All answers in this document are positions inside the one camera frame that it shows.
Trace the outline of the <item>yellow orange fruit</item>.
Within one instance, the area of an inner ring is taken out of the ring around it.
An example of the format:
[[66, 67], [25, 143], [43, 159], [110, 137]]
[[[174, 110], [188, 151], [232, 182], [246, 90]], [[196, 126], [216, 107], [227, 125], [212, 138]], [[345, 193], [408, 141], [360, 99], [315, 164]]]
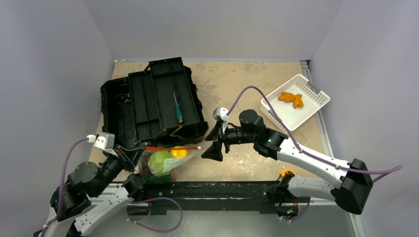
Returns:
[[188, 150], [182, 146], [176, 146], [170, 150], [170, 154], [173, 158], [185, 158], [188, 156]]

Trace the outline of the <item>clear zip bag orange zipper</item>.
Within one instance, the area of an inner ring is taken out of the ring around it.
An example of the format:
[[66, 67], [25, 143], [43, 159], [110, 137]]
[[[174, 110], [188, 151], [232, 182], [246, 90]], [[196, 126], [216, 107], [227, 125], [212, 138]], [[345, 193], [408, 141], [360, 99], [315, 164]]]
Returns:
[[134, 168], [134, 173], [139, 174], [145, 183], [149, 184], [172, 182], [176, 179], [177, 168], [188, 162], [200, 149], [200, 146], [146, 147]]

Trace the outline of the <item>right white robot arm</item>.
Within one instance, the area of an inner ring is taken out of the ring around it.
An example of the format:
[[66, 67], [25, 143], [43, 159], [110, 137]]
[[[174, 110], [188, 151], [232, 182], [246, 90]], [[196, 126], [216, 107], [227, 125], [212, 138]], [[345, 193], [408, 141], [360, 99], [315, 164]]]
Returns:
[[202, 153], [202, 158], [222, 162], [222, 148], [228, 153], [231, 145], [252, 143], [253, 149], [263, 157], [290, 163], [317, 175], [317, 178], [298, 175], [283, 178], [277, 188], [280, 199], [322, 198], [335, 202], [349, 213], [362, 214], [373, 187], [363, 161], [332, 158], [296, 143], [290, 136], [268, 128], [255, 110], [242, 111], [240, 126], [229, 128], [226, 113], [223, 107], [214, 110], [216, 124], [205, 138], [212, 145]]

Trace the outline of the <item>green cabbage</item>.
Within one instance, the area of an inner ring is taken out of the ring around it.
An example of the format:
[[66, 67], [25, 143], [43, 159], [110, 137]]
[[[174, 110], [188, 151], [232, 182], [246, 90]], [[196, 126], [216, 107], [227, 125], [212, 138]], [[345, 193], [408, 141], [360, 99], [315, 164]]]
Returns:
[[148, 161], [150, 171], [155, 176], [165, 176], [177, 168], [184, 158], [173, 158], [169, 151], [157, 151]]

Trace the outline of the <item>green cucumber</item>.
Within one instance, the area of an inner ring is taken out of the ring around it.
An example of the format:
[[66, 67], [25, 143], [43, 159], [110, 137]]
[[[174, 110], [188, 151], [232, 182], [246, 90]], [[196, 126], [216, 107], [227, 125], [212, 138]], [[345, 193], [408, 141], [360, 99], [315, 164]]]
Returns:
[[165, 175], [165, 176], [160, 176], [160, 177], [155, 176], [155, 175], [150, 175], [150, 176], [145, 176], [143, 179], [146, 183], [160, 185], [160, 184], [172, 182], [173, 176], [170, 174]]

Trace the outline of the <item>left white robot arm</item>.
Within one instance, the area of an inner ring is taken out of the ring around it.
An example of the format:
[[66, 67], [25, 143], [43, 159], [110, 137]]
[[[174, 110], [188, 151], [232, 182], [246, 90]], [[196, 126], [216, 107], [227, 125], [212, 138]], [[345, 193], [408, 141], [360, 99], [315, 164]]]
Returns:
[[122, 170], [134, 171], [143, 149], [130, 151], [129, 160], [117, 150], [116, 155], [107, 155], [103, 163], [83, 162], [59, 187], [50, 200], [47, 223], [34, 233], [36, 237], [87, 237], [107, 218], [113, 216], [130, 202], [141, 202], [147, 197], [147, 188], [141, 175], [131, 174], [107, 199], [93, 209], [90, 198], [99, 197]]

